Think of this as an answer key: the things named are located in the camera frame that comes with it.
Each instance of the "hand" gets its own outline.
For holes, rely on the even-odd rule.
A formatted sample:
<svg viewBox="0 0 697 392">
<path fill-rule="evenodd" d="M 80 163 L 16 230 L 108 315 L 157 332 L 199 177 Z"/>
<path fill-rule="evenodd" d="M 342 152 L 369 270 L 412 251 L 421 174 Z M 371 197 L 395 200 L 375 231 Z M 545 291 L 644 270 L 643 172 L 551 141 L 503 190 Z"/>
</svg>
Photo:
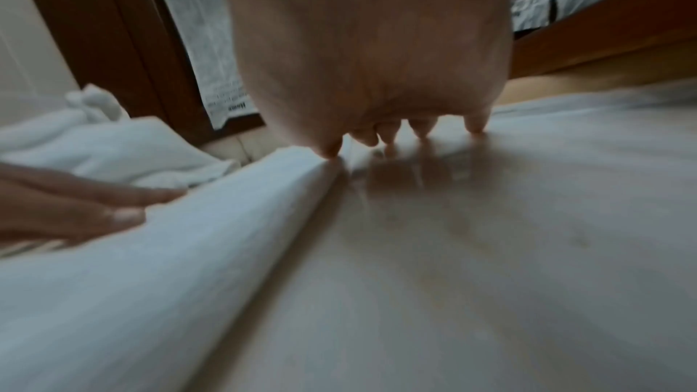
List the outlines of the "hand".
<svg viewBox="0 0 697 392">
<path fill-rule="evenodd" d="M 0 242 L 86 239 L 118 232 L 143 224 L 144 207 L 184 193 L 0 163 Z"/>
<path fill-rule="evenodd" d="M 484 130 L 508 79 L 508 0 L 229 0 L 240 75 L 269 127 L 337 155 L 402 119 L 424 137 L 440 115 Z"/>
</svg>

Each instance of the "human skin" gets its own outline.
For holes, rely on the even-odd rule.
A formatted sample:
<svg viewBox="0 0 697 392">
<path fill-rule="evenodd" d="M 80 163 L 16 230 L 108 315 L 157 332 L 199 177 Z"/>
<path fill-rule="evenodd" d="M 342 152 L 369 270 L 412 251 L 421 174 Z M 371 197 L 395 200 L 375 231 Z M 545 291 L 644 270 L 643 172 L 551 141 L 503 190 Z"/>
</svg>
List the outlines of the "human skin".
<svg viewBox="0 0 697 392">
<path fill-rule="evenodd" d="M 407 119 L 484 130 L 508 78 L 508 0 L 228 0 L 240 75 L 268 126 L 331 158 Z"/>
</svg>

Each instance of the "dark brown wood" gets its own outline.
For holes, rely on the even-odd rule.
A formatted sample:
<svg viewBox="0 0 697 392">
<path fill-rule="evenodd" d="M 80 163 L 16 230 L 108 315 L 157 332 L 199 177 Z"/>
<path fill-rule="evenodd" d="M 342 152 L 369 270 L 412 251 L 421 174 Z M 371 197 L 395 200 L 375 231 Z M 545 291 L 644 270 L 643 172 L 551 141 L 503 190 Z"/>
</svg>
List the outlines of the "dark brown wood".
<svg viewBox="0 0 697 392">
<path fill-rule="evenodd" d="M 602 0 L 515 41 L 511 78 L 697 36 L 695 0 Z"/>
<path fill-rule="evenodd" d="M 114 0 L 34 0 L 80 86 L 114 93 L 131 115 L 167 121 Z"/>
<path fill-rule="evenodd" d="M 189 57 L 164 0 L 116 0 L 134 45 L 163 100 L 170 124 L 193 144 L 264 124 L 258 115 L 235 118 L 214 131 L 208 121 Z"/>
</svg>

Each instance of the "glossy white surface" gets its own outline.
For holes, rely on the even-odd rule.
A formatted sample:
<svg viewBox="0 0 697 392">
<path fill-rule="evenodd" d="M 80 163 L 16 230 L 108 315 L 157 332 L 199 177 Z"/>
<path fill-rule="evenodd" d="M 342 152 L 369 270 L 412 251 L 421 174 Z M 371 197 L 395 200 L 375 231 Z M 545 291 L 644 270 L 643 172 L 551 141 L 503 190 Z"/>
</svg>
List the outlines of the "glossy white surface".
<svg viewBox="0 0 697 392">
<path fill-rule="evenodd" d="M 190 390 L 697 390 L 697 105 L 647 106 L 677 95 L 354 145 Z"/>
</svg>

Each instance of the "fingernail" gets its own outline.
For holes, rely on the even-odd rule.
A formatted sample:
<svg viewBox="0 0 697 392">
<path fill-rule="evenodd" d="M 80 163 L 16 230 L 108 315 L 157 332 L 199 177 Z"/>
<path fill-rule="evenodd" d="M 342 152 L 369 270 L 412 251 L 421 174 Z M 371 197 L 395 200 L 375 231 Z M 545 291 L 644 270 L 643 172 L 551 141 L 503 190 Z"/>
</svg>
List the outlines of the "fingernail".
<svg viewBox="0 0 697 392">
<path fill-rule="evenodd" d="M 140 225 L 145 222 L 145 210 L 142 208 L 117 208 L 111 215 L 117 226 Z"/>
</svg>

